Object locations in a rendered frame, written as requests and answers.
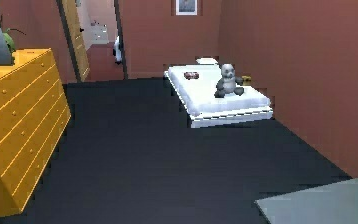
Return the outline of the white bed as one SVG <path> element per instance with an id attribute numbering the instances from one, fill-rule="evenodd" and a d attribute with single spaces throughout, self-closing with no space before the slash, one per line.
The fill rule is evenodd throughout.
<path id="1" fill-rule="evenodd" d="M 199 78 L 187 80 L 185 72 L 198 72 Z M 215 98 L 216 84 L 221 78 L 218 65 L 172 66 L 164 76 L 186 109 L 192 128 L 272 118 L 270 99 L 251 86 L 244 86 L 241 96 L 231 93 Z"/>

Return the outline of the grey teddy bear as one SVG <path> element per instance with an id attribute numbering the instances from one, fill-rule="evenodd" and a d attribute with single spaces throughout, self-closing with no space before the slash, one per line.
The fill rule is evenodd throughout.
<path id="1" fill-rule="evenodd" d="M 232 64 L 221 66 L 221 78 L 216 84 L 215 98 L 224 98 L 227 94 L 234 93 L 241 96 L 244 93 L 243 79 L 237 77 Z"/>

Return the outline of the white pillow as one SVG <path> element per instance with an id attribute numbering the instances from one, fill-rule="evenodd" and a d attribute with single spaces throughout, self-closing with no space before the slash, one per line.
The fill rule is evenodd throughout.
<path id="1" fill-rule="evenodd" d="M 216 65 L 218 61 L 212 57 L 197 58 L 196 62 L 200 65 Z"/>

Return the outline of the black and white object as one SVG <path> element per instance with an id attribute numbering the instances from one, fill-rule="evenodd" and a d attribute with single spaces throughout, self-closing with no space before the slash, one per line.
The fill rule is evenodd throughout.
<path id="1" fill-rule="evenodd" d="M 120 49 L 120 38 L 116 37 L 114 45 L 113 45 L 113 55 L 115 57 L 115 62 L 117 64 L 122 63 L 122 52 Z"/>

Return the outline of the yellow room door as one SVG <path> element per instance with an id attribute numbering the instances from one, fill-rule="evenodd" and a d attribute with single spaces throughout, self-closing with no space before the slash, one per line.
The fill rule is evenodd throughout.
<path id="1" fill-rule="evenodd" d="M 72 47 L 72 61 L 76 69 L 76 75 L 78 76 L 77 80 L 84 82 L 89 74 L 90 68 L 83 39 L 84 31 L 79 31 L 82 27 L 79 21 L 76 0 L 61 0 L 61 3 L 68 26 L 70 46 Z"/>

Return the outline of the yellow chest of drawers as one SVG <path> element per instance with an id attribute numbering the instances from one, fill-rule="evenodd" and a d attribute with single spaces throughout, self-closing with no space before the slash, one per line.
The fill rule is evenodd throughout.
<path id="1" fill-rule="evenodd" d="M 0 66 L 0 217 L 24 210 L 71 117 L 53 52 L 14 56 Z"/>

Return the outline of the green house plant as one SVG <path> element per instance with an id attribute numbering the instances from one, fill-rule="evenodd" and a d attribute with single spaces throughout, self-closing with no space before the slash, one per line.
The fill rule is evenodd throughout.
<path id="1" fill-rule="evenodd" d="M 14 40 L 13 38 L 10 36 L 9 32 L 10 31 L 17 31 L 21 34 L 24 34 L 23 31 L 19 30 L 19 29 L 16 29 L 16 28 L 7 28 L 4 32 L 3 32 L 3 37 L 4 37 L 4 40 L 7 44 L 7 47 L 9 49 L 9 51 L 11 53 L 15 52 L 16 51 L 16 47 L 15 47 L 15 43 L 14 43 Z"/>

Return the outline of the framed wall picture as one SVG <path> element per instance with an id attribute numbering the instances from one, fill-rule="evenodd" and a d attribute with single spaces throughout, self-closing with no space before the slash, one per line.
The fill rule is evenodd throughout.
<path id="1" fill-rule="evenodd" d="M 197 14 L 197 0 L 176 0 L 175 12 L 177 15 L 196 15 Z"/>

